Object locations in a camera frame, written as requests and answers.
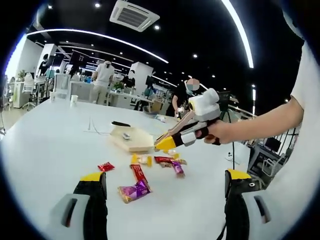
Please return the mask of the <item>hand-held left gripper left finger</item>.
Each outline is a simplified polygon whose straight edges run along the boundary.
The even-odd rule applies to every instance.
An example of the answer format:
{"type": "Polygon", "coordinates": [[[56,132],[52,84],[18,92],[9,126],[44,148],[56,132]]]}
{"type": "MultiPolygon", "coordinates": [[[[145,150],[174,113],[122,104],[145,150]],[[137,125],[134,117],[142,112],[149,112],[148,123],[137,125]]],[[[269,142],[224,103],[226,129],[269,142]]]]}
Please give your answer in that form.
{"type": "Polygon", "coordinates": [[[95,172],[80,179],[73,193],[51,210],[52,240],[106,240],[106,174],[95,172]]]}

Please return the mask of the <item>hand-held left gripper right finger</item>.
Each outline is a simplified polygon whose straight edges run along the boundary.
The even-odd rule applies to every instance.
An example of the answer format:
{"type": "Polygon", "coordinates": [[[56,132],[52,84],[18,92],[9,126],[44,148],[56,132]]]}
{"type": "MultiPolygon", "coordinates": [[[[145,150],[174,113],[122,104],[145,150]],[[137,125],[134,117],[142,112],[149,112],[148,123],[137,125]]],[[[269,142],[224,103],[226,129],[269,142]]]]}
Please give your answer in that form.
{"type": "Polygon", "coordinates": [[[255,194],[260,187],[246,172],[236,169],[225,171],[225,224],[227,240],[248,240],[253,230],[271,221],[270,211],[260,195],[255,194]]]}

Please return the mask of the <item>person's right hand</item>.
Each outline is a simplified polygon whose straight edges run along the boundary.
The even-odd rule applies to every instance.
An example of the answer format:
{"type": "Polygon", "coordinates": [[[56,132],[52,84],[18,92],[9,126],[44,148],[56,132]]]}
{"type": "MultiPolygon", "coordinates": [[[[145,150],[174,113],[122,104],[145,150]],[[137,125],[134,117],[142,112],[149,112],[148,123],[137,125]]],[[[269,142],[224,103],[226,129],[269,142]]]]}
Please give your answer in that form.
{"type": "Polygon", "coordinates": [[[228,144],[234,141],[241,141],[246,136],[246,123],[239,121],[227,123],[217,120],[207,127],[208,135],[204,137],[206,144],[213,144],[219,140],[220,144],[228,144]]]}

